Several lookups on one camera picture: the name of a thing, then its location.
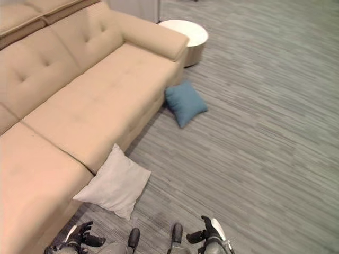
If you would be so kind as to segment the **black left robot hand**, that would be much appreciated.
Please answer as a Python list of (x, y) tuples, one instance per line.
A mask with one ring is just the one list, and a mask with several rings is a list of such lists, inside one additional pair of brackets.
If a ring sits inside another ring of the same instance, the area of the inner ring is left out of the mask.
[(72, 243), (78, 246), (82, 244), (90, 247), (101, 247), (105, 244), (105, 237), (97, 237), (90, 233), (93, 221), (85, 222), (81, 225), (74, 225), (68, 232), (65, 243)]

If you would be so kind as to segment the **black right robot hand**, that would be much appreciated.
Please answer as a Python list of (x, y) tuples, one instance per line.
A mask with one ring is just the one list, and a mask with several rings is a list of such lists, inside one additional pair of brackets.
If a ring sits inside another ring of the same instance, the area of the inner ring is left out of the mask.
[(201, 241), (208, 240), (211, 237), (216, 237), (221, 241), (226, 240), (225, 233), (217, 220), (210, 219), (209, 217), (204, 215), (202, 215), (201, 218), (204, 221), (205, 229), (194, 233), (188, 233), (186, 235), (186, 239), (189, 243), (199, 243)]

